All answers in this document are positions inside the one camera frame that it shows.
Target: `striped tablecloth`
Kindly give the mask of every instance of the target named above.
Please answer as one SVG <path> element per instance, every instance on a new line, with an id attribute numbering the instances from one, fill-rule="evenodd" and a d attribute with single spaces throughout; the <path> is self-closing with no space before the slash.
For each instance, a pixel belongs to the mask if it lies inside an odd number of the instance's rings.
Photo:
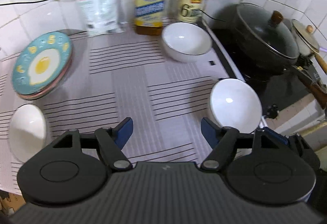
<path id="1" fill-rule="evenodd" d="M 0 64 L 0 189 L 20 194 L 16 175 L 22 165 L 10 152 L 8 127 L 14 111 L 33 103 L 45 115 L 49 136 L 67 129 L 81 133 L 115 127 L 125 117 L 134 132 L 123 152 L 137 161 L 195 161 L 211 151 L 200 131 L 210 90 L 227 78 L 214 50 L 196 63 L 167 57 L 160 37 L 124 33 L 70 37 L 74 46 L 71 68 L 50 94 L 30 102 L 19 98 L 11 85 L 18 57 Z"/>

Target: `metal screw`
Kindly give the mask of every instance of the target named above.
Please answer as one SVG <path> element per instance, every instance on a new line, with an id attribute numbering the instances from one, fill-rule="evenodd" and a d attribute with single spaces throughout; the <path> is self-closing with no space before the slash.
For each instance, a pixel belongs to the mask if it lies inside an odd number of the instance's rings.
<path id="1" fill-rule="evenodd" d="M 207 169 L 216 169 L 219 167 L 219 162 L 216 160 L 206 160 L 203 166 Z"/>
<path id="2" fill-rule="evenodd" d="M 130 165 L 130 163 L 126 160 L 117 160 L 117 161 L 115 161 L 115 163 L 113 165 L 117 169 L 125 169 Z"/>

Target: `blue stripe on label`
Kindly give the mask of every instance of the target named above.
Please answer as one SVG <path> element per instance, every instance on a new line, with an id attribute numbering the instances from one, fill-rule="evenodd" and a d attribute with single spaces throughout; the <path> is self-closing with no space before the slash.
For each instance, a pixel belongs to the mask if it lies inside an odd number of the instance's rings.
<path id="1" fill-rule="evenodd" d="M 140 6 L 135 8 L 136 17 L 142 17 L 150 14 L 154 14 L 157 12 L 162 12 L 164 9 L 165 2 L 159 1 L 152 4 L 148 4 L 146 6 Z"/>

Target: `egg yolk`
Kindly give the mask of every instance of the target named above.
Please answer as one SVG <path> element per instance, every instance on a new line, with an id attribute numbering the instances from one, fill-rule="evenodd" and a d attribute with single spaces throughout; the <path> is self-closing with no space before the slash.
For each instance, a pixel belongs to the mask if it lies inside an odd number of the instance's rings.
<path id="1" fill-rule="evenodd" d="M 50 58 L 49 57 L 43 57 L 40 61 L 35 66 L 35 72 L 37 74 L 42 74 L 44 73 L 50 64 Z"/>

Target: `white bowl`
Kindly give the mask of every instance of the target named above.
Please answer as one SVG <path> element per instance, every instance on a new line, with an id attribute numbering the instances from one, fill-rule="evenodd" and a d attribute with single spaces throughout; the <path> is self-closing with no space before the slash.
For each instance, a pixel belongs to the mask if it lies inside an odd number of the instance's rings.
<path id="1" fill-rule="evenodd" d="M 231 126 L 241 133 L 251 133 L 262 116 L 261 102 L 255 91 L 245 82 L 226 78 L 211 90 L 208 117 L 218 126 Z"/>
<path id="2" fill-rule="evenodd" d="M 180 62 L 195 62 L 210 51 L 212 40 L 202 28 L 190 23 L 173 23 L 163 29 L 162 46 Z"/>
<path id="3" fill-rule="evenodd" d="M 19 107 L 11 118 L 9 146 L 21 162 L 28 161 L 46 143 L 46 122 L 41 110 L 33 104 Z"/>

